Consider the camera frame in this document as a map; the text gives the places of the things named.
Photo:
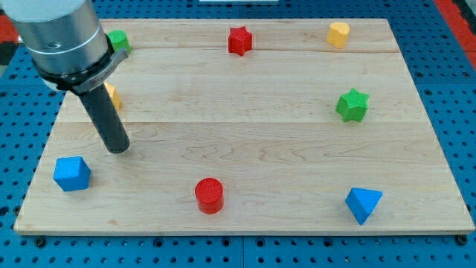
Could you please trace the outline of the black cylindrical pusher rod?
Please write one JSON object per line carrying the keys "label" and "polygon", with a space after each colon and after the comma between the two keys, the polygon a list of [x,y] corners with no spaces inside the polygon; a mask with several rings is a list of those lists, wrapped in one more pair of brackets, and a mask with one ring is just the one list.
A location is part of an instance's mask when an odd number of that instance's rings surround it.
{"label": "black cylindrical pusher rod", "polygon": [[106,149],[115,154],[126,151],[130,146],[129,137],[106,87],[102,84],[80,95],[79,99]]}

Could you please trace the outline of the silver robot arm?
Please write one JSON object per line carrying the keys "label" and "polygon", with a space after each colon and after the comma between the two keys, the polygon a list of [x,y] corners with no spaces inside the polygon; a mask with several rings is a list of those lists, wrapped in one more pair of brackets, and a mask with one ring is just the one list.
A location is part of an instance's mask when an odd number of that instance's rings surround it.
{"label": "silver robot arm", "polygon": [[45,84],[76,95],[106,149],[130,141],[105,81],[129,53],[114,49],[89,0],[2,0],[1,8],[29,50]]}

